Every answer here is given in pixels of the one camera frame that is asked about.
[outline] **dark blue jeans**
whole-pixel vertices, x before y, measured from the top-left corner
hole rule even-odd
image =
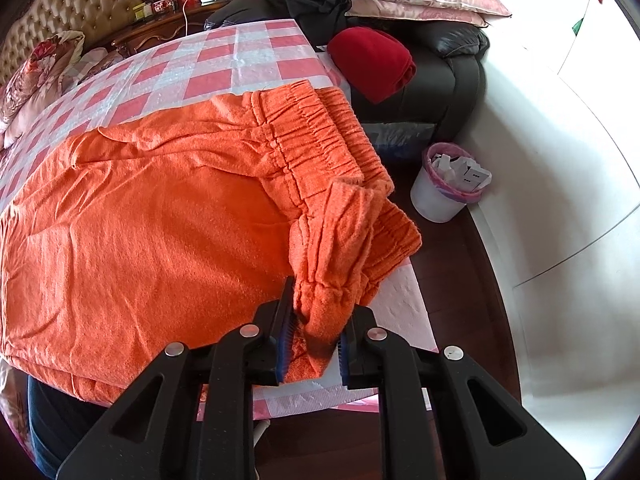
[[[106,408],[82,402],[29,377],[29,424],[36,464],[54,480],[58,469]]]

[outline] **dark wooden floor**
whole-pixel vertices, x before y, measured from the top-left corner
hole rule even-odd
[[[476,226],[466,209],[445,224],[422,218],[409,197],[417,171],[391,171],[392,200],[422,234],[411,260],[436,342],[460,346],[520,399],[511,333]],[[435,435],[433,424],[431,430]],[[274,419],[256,447],[256,463],[260,480],[378,480],[378,416],[325,410]]]

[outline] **table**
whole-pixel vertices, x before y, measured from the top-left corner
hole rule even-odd
[[[205,20],[230,1],[217,0],[204,5],[198,1],[195,5],[186,7],[185,13],[189,23],[187,35],[202,32]],[[123,57],[130,57],[143,50],[185,36],[184,29],[184,15],[182,7],[179,7],[176,12],[170,11],[151,20],[129,25],[114,37],[111,46],[115,47]]]

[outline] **metal rivet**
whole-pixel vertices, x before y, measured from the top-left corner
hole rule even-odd
[[[164,347],[164,353],[169,357],[176,357],[184,352],[184,345],[182,343],[169,343]]]
[[[450,361],[460,361],[464,355],[465,353],[462,351],[462,348],[457,346],[447,346],[444,349],[444,357]]]
[[[256,325],[244,325],[240,329],[240,335],[242,337],[256,337],[260,333],[260,329]]]
[[[369,328],[367,330],[367,337],[373,341],[382,341],[386,339],[386,330],[384,328]]]

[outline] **brown leather headboard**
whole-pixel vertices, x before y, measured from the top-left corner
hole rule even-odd
[[[134,21],[133,7],[156,0],[31,0],[9,28],[0,48],[0,85],[40,41],[63,30],[80,30],[84,49],[98,45]]]

